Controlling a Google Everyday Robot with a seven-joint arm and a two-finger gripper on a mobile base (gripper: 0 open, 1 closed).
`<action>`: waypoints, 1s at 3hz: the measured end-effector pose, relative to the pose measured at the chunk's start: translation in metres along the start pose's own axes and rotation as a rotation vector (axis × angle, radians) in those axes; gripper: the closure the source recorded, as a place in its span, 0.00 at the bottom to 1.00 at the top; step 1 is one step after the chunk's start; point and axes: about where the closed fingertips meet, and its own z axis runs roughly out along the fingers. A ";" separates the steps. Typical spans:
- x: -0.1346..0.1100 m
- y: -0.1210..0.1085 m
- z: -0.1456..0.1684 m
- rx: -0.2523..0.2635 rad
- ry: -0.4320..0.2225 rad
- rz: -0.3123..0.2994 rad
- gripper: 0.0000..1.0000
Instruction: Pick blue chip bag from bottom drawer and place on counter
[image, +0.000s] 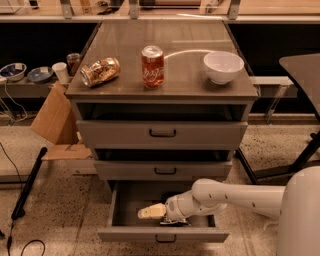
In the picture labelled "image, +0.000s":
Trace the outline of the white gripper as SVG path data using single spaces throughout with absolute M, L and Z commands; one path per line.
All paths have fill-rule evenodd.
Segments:
M 204 206 L 198 202 L 191 191 L 179 195 L 179 207 L 187 217 L 208 216 L 221 212 L 226 208 L 225 203 L 213 203 L 212 206 Z M 162 203 L 154 204 L 138 211 L 139 219 L 161 219 L 166 214 L 166 207 Z

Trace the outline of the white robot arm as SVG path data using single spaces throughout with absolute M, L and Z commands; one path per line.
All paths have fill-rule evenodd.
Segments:
M 187 192 L 138 211 L 140 219 L 164 223 L 206 216 L 232 204 L 279 220 L 277 256 L 320 254 L 320 167 L 295 173 L 287 185 L 226 184 L 212 179 L 195 181 Z

